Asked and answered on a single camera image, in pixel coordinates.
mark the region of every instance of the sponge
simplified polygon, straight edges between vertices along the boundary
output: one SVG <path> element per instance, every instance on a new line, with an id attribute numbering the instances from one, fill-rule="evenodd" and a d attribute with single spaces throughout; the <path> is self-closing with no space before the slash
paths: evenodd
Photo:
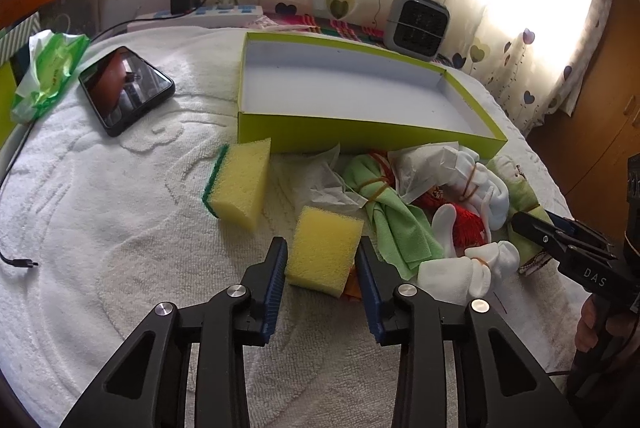
<path id="1" fill-rule="evenodd" d="M 264 201 L 270 149 L 270 138 L 222 147 L 202 196 L 215 217 L 255 230 Z"/>
<path id="2" fill-rule="evenodd" d="M 361 219 L 305 206 L 285 271 L 289 283 L 340 297 L 363 225 Z"/>

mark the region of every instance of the green cloth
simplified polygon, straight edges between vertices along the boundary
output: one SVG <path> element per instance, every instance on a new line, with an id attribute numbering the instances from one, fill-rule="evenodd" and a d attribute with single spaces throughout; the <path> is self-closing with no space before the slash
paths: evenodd
<path id="1" fill-rule="evenodd" d="M 359 194 L 371 199 L 386 183 L 363 183 L 383 176 L 378 161 L 370 155 L 358 155 L 348 164 L 342 178 Z M 382 258 L 396 266 L 400 277 L 409 280 L 418 273 L 424 261 L 442 258 L 442 246 L 433 237 L 431 225 L 424 212 L 406 205 L 396 191 L 387 187 L 374 201 L 365 204 L 369 222 L 378 238 Z"/>
<path id="2" fill-rule="evenodd" d="M 506 226 L 507 236 L 509 242 L 518 249 L 520 265 L 522 266 L 539 254 L 542 248 L 513 231 L 511 227 L 513 214 L 515 212 L 529 212 L 534 217 L 549 224 L 552 224 L 551 218 L 538 202 L 533 188 L 531 188 L 526 177 L 520 171 L 520 167 L 518 167 L 510 157 L 497 155 L 487 163 L 486 167 L 502 179 L 505 185 L 507 185 L 507 190 L 509 190 L 509 213 L 507 215 Z"/>

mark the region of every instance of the green plastic bag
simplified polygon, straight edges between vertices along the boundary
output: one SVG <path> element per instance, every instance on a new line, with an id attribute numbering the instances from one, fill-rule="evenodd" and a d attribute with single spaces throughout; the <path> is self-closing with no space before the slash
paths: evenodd
<path id="1" fill-rule="evenodd" d="M 90 40 L 72 35 L 40 31 L 29 39 L 31 63 L 14 94 L 11 121 L 30 123 L 40 118 L 64 94 Z"/>

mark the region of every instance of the wooden cabinet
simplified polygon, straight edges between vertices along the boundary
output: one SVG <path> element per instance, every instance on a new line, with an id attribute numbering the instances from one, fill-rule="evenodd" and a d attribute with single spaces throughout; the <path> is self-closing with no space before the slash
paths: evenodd
<path id="1" fill-rule="evenodd" d="M 639 57 L 640 1 L 613 0 L 574 116 L 547 116 L 527 138 L 572 214 L 619 241 L 628 211 L 626 160 L 640 152 Z"/>

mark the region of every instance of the metal screw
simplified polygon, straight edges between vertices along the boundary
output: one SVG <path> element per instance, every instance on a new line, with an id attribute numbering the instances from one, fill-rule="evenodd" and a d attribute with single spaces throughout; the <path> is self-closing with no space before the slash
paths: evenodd
<path id="1" fill-rule="evenodd" d="M 169 302 L 160 302 L 154 309 L 158 316 L 167 316 L 174 311 L 174 306 Z"/>
<path id="2" fill-rule="evenodd" d="M 418 290 L 415 288 L 415 285 L 411 285 L 410 283 L 401 283 L 398 286 L 398 293 L 402 296 L 413 296 L 418 293 Z"/>
<path id="3" fill-rule="evenodd" d="M 237 298 L 246 293 L 246 287 L 241 283 L 235 283 L 227 288 L 226 293 L 233 298 Z"/>
<path id="4" fill-rule="evenodd" d="M 473 302 L 471 302 L 471 309 L 477 313 L 486 313 L 489 310 L 489 304 L 484 300 L 473 300 Z"/>

